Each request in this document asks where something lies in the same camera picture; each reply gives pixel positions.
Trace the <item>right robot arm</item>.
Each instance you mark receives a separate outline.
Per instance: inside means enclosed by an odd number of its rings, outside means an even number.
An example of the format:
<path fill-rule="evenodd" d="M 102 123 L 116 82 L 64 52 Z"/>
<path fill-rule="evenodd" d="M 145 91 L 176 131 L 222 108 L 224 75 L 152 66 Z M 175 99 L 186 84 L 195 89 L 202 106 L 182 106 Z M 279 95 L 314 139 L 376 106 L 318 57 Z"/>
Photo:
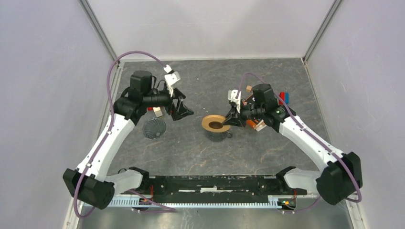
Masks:
<path fill-rule="evenodd" d="M 287 195 L 294 189 L 317 193 L 331 205 L 342 200 L 362 200 L 362 169 L 360 157 L 344 153 L 311 130 L 268 83 L 252 89 L 254 100 L 243 104 L 240 91 L 230 90 L 227 99 L 230 111 L 224 126 L 244 127 L 248 120 L 259 118 L 268 127 L 293 142 L 317 166 L 316 171 L 289 167 L 278 173 L 276 189 Z"/>

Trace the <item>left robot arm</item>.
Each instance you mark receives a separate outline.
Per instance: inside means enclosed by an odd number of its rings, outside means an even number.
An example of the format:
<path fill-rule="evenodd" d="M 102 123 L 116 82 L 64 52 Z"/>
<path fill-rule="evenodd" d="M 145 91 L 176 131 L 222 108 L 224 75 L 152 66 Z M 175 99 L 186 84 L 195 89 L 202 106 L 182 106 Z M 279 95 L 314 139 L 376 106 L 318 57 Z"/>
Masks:
<path fill-rule="evenodd" d="M 154 88 L 156 78 L 148 71 L 135 71 L 121 96 L 113 103 L 102 134 L 86 158 L 75 168 L 66 169 L 63 180 L 72 197 L 98 209 L 105 209 L 114 196 L 133 189 L 149 191 L 148 172 L 130 168 L 108 176 L 107 172 L 121 144 L 149 107 L 163 107 L 174 121 L 193 114 L 183 104 L 186 96 L 177 88 L 180 75 L 170 71 L 164 76 L 163 89 Z"/>

